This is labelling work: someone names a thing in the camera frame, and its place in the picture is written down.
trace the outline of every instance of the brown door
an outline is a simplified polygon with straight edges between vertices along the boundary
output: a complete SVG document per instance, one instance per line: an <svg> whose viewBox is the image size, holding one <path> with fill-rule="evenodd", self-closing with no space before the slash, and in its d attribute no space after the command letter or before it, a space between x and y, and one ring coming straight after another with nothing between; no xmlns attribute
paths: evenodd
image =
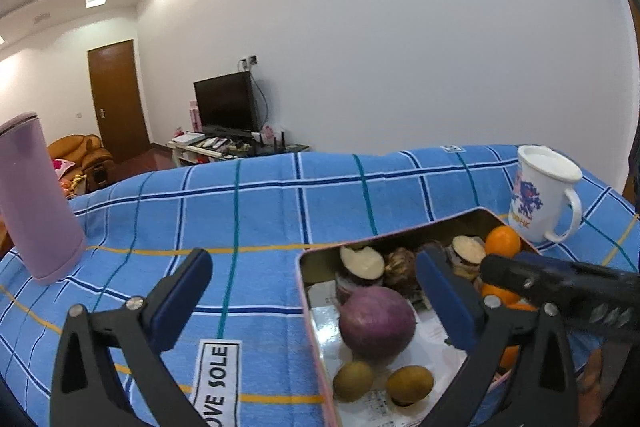
<svg viewBox="0 0 640 427"><path fill-rule="evenodd" d="M102 142L117 163L151 149L142 114L133 41L88 52L95 116Z"/></svg>

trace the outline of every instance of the orange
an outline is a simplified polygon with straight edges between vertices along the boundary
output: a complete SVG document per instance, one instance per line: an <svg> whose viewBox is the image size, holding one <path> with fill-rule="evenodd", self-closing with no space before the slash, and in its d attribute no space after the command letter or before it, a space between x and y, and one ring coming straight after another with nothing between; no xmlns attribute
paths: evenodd
<svg viewBox="0 0 640 427"><path fill-rule="evenodd" d="M480 295L482 297L486 297L487 295L495 295L502 301L502 304L505 306L509 306L515 304L520 300L520 296L510 292L509 290L505 290L503 288L498 288L498 286L494 286L492 284L483 284L482 288L480 288Z"/></svg>
<svg viewBox="0 0 640 427"><path fill-rule="evenodd" d="M520 236L518 232L507 225L496 227L484 240L484 251L496 253L505 257L513 257L520 251Z"/></svg>
<svg viewBox="0 0 640 427"><path fill-rule="evenodd" d="M510 370L511 367L513 367L513 365L516 363L519 352L519 346L505 347L504 351L502 352L502 358L500 359L500 367L506 369L507 371Z"/></svg>
<svg viewBox="0 0 640 427"><path fill-rule="evenodd" d="M510 308L512 310L523 310L526 312L537 312L538 308L536 308L535 306L532 306L529 303L526 302L516 302L514 304L507 304L507 308Z"/></svg>

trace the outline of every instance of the black tv screen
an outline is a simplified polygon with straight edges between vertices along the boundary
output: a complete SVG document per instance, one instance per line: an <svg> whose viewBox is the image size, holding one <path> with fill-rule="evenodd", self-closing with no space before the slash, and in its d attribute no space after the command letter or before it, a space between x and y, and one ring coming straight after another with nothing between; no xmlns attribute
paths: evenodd
<svg viewBox="0 0 640 427"><path fill-rule="evenodd" d="M213 126L260 131L248 71L201 80L193 87L203 130Z"/></svg>

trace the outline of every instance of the air vent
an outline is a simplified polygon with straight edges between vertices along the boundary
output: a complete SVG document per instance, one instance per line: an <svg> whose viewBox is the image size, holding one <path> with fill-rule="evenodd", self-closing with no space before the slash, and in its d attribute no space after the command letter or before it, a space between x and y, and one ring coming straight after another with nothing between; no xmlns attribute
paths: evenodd
<svg viewBox="0 0 640 427"><path fill-rule="evenodd" d="M41 13L40 15L38 15L37 17L33 18L33 23L34 24L38 24L42 21L46 21L48 19L51 19L51 14L50 13Z"/></svg>

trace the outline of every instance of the blue plaid tablecloth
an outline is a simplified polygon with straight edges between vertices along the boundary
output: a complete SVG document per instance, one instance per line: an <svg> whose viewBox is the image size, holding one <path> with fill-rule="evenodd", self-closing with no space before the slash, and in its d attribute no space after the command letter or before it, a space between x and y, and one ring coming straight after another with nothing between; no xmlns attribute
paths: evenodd
<svg viewBox="0 0 640 427"><path fill-rule="evenodd" d="M69 307L117 308L146 295L191 248L203 247L214 275L175 349L162 356L172 375L188 393L199 340L241 340L242 427L320 427L321 397L294 277L300 252L475 206L504 215L516 166L516 147L506 145L387 156L303 153L152 172L77 198L71 206L90 246L67 277L39 286L16 250L0 263L0 371L34 422L48 426L53 362ZM539 245L542 253L637 270L634 210L587 171L576 188L585 222L562 245ZM567 210L559 229L569 220ZM583 335L572 343L580 367L597 341ZM156 425L119 351L114 359L134 409Z"/></svg>

